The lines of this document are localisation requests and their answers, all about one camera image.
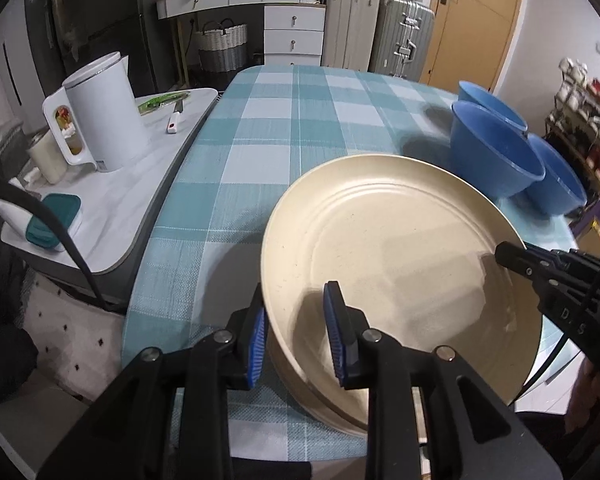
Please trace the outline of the green packet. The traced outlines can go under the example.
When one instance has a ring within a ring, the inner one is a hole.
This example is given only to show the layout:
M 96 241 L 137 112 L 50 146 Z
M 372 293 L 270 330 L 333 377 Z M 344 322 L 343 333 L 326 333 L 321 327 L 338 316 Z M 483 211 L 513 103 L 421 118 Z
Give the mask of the green packet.
M 187 91 L 168 92 L 141 102 L 137 105 L 137 109 L 142 116 L 145 116 L 154 112 L 155 110 L 158 110 L 160 107 L 166 106 L 170 103 L 175 103 L 176 101 L 185 99 L 187 97 Z

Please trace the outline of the white desk with drawers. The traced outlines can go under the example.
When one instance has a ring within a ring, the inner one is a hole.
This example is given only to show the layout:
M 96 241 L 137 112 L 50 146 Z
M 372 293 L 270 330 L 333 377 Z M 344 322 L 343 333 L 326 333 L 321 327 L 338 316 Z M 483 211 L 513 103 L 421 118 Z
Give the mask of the white desk with drawers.
M 264 65 L 322 64 L 326 6 L 318 0 L 157 0 L 160 20 L 232 18 L 248 26 L 249 52 Z

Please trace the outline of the white side table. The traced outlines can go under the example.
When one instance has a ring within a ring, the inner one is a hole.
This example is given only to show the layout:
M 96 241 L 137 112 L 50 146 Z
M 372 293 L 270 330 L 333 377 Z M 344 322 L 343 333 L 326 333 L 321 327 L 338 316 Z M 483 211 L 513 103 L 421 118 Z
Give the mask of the white side table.
M 186 144 L 194 140 L 218 97 L 214 89 L 190 90 L 173 134 L 166 132 L 173 104 L 144 115 L 150 143 L 147 152 L 129 166 L 114 172 L 72 167 L 56 184 L 38 181 L 32 186 L 42 196 L 64 193 L 82 200 L 81 225 L 73 240 L 93 274 L 114 270 L 129 255 L 149 211 L 157 205 L 169 171 L 180 166 L 178 158 L 187 153 Z

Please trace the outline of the large blue bowl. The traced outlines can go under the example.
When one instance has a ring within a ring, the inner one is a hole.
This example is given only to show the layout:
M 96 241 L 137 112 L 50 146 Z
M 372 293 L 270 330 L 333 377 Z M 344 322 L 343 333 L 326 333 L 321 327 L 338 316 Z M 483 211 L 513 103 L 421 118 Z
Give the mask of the large blue bowl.
M 452 104 L 450 167 L 457 177 L 490 197 L 509 198 L 545 177 L 528 140 L 483 106 Z

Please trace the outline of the white handled knife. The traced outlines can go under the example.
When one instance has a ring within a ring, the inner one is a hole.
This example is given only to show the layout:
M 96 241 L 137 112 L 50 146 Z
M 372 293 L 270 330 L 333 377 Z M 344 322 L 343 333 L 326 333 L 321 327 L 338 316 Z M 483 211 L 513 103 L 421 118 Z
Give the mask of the white handled knife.
M 174 110 L 169 118 L 168 125 L 166 126 L 167 134 L 175 134 L 178 132 L 178 124 L 184 110 L 184 99 L 179 99 L 174 104 Z

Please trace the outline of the teal lid food container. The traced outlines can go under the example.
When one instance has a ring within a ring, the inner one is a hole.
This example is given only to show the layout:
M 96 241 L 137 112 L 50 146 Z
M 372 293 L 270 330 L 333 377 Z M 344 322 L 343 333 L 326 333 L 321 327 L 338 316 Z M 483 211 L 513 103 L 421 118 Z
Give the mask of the teal lid food container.
M 76 194 L 50 193 L 42 199 L 54 223 L 32 216 L 26 229 L 26 240 L 34 246 L 52 252 L 63 252 L 64 243 L 52 225 L 61 226 L 70 237 L 74 237 L 82 222 L 82 200 Z

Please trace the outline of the wooden door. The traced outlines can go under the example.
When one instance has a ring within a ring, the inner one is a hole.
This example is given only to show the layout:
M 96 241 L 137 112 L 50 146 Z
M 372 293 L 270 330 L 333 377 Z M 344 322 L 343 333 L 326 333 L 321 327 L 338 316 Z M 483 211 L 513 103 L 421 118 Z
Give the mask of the wooden door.
M 434 31 L 420 81 L 455 92 L 461 80 L 493 89 L 521 0 L 430 0 Z

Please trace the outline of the silver hard suitcase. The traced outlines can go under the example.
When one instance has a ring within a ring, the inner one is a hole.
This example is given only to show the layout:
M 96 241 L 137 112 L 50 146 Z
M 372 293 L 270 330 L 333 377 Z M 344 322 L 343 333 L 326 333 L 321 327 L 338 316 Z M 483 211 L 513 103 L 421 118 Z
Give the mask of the silver hard suitcase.
M 434 11 L 414 0 L 380 0 L 372 73 L 419 81 L 434 30 Z

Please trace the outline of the teal checkered tablecloth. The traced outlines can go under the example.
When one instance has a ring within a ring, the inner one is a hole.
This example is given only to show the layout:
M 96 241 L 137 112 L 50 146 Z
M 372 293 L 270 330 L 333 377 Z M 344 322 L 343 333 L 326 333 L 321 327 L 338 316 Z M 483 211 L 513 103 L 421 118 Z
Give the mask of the teal checkered tablecloth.
M 140 350 L 171 352 L 225 326 L 259 281 L 262 234 L 304 172 L 358 153 L 413 154 L 448 166 L 455 93 L 372 73 L 257 66 L 227 87 L 189 149 L 152 229 L 122 336 L 122 366 Z M 526 242 L 576 248 L 564 217 L 524 196 L 498 208 Z M 306 414 L 266 361 L 257 387 L 230 393 L 232 454 L 316 462 L 362 457 L 364 438 Z

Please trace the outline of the light blue bowl back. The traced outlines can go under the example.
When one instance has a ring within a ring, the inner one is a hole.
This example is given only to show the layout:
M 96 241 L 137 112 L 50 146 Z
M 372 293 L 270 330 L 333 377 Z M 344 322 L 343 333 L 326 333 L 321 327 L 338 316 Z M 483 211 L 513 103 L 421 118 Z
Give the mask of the light blue bowl back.
M 509 124 L 521 133 L 528 133 L 528 124 L 524 118 L 522 118 L 521 114 L 518 114 L 513 107 L 510 107 L 497 96 L 494 96 L 489 90 L 486 90 L 478 84 L 461 80 L 458 83 L 458 98 L 461 101 L 473 102 L 480 105 L 487 110 L 490 110 L 492 114 L 503 119 L 506 124 Z

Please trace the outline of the woven laundry basket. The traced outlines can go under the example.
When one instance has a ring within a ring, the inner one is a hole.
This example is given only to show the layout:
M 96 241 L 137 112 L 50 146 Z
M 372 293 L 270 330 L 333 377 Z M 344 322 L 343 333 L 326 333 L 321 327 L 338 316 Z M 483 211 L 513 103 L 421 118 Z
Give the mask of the woven laundry basket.
M 200 67 L 204 72 L 222 74 L 242 70 L 248 63 L 248 25 L 230 18 L 208 21 L 195 32 Z

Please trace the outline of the cream plate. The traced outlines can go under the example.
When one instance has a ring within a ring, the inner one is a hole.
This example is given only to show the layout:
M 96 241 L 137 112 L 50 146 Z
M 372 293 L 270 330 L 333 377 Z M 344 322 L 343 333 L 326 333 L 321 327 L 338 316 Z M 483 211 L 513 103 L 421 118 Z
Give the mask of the cream plate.
M 324 422 L 332 429 L 355 437 L 365 437 L 366 429 L 352 424 L 347 419 L 337 414 L 332 408 L 323 403 L 296 375 L 294 369 L 288 364 L 284 352 L 279 347 L 272 330 L 268 331 L 268 354 L 280 380 L 300 406 L 320 422 Z
M 276 316 L 268 350 L 284 386 L 310 415 L 345 434 L 366 435 L 368 395 L 339 387 L 321 315 Z
M 541 335 L 531 284 L 500 266 L 521 237 L 497 206 L 454 174 L 398 155 L 325 162 L 279 199 L 266 225 L 261 282 L 275 340 L 300 382 L 330 408 L 366 417 L 366 395 L 340 387 L 322 291 L 404 346 L 447 344 L 504 401 L 527 379 Z

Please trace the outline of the shoe rack with shoes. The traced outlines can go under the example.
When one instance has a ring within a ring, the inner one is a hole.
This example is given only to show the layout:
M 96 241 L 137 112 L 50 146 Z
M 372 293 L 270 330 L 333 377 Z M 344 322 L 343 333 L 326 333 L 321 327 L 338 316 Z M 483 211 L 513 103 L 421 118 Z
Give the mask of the shoe rack with shoes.
M 562 80 L 545 118 L 545 133 L 562 142 L 600 188 L 600 80 L 591 79 L 588 66 L 572 58 L 562 58 L 558 70 Z

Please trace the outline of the white electric kettle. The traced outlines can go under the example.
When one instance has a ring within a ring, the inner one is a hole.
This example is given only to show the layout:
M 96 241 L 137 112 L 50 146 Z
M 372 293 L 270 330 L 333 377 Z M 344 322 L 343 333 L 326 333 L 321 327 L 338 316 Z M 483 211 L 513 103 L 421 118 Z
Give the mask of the white electric kettle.
M 118 51 L 103 55 L 43 101 L 44 117 L 68 165 L 111 172 L 147 152 L 150 134 L 134 100 L 128 64 Z

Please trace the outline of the beige hard suitcase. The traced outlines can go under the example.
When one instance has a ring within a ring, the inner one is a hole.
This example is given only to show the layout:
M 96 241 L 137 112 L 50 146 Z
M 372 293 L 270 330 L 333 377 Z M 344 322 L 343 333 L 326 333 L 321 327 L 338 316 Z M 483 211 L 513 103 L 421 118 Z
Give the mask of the beige hard suitcase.
M 380 0 L 326 0 L 322 65 L 366 72 Z

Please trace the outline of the black refrigerator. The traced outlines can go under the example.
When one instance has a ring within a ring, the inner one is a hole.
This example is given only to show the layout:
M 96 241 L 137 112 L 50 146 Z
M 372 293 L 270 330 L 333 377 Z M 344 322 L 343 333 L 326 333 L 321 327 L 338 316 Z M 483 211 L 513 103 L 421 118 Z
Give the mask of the black refrigerator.
M 157 0 L 24 0 L 29 44 L 44 96 L 69 75 L 118 51 L 136 96 L 165 92 L 176 73 L 170 26 Z

